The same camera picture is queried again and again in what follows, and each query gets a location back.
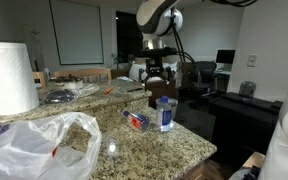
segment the cable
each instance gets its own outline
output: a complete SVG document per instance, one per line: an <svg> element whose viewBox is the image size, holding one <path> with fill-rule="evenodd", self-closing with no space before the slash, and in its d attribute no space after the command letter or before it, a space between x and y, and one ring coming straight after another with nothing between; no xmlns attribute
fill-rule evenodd
<svg viewBox="0 0 288 180"><path fill-rule="evenodd" d="M175 37L175 42L176 42L176 45L177 45L177 49L178 49L178 52L179 53L179 56L180 56L180 59L181 59L181 62L184 64L184 73L187 73L186 71L186 67L185 67L185 56L184 56L184 48L183 48L183 44L181 42L181 39L176 31L176 28L175 28L175 24L173 25L173 33L174 33L174 37Z"/></svg>
<svg viewBox="0 0 288 180"><path fill-rule="evenodd" d="M184 55L187 59L189 59L191 61L192 65L193 65L193 72L192 73L186 73L188 75L187 76L188 80L190 81L190 83L193 86L199 86L199 83L201 83L201 80L202 80L199 67L191 55L189 55L187 52L184 52Z"/></svg>
<svg viewBox="0 0 288 180"><path fill-rule="evenodd" d="M247 7L257 2L257 0L242 0L238 2L231 2L228 0L210 0L210 1L217 3L217 4L231 5L234 7Z"/></svg>

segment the black cabinet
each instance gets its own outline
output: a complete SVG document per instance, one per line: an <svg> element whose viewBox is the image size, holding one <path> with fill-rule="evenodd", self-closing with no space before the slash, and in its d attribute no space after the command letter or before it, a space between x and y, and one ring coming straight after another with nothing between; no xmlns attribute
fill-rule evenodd
<svg viewBox="0 0 288 180"><path fill-rule="evenodd" d="M266 154L280 106L235 93L211 102L209 113L216 116L212 143L218 148L213 158L238 169L253 152Z"/></svg>

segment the wire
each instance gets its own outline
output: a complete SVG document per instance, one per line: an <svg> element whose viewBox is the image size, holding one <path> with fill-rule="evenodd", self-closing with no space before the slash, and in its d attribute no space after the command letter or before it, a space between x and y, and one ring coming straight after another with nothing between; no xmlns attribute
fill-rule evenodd
<svg viewBox="0 0 288 180"><path fill-rule="evenodd" d="M223 4L223 5L231 5L234 7L246 7L257 2L257 0L242 0L242 1L237 1L237 2L231 2L228 0L210 0L210 1L214 3L218 3L218 4Z"/></svg>
<svg viewBox="0 0 288 180"><path fill-rule="evenodd" d="M181 41L180 36L176 30L176 23L174 23L174 19L175 19L174 8L172 9L172 16L171 17L172 17L172 24L173 24L172 30L174 33L174 38L175 38L175 42L176 42L176 46L177 46L177 50L178 50L177 55L180 56L180 61L183 65L183 74L187 78L188 82L191 83L192 86L197 87L197 86L199 86L199 84L201 82L200 71L199 71L197 63L192 58L192 56L184 51L182 41ZM193 65L193 72L192 73L188 73L188 71L187 71L186 58L189 59Z"/></svg>

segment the monitor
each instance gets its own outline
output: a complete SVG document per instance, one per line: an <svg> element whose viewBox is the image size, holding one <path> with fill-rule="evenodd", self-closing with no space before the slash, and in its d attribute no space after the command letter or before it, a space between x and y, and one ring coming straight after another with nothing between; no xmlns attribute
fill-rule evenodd
<svg viewBox="0 0 288 180"><path fill-rule="evenodd" d="M217 63L233 64L235 50L218 50L216 56Z"/></svg>

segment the white plastic bag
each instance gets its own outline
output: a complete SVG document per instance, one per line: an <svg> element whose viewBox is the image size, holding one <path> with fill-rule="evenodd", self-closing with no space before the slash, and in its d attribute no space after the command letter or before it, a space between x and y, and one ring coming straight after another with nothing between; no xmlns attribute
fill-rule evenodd
<svg viewBox="0 0 288 180"><path fill-rule="evenodd" d="M74 122L91 134L86 153L58 147ZM89 179L101 140L95 118L76 112L0 126L0 180Z"/></svg>

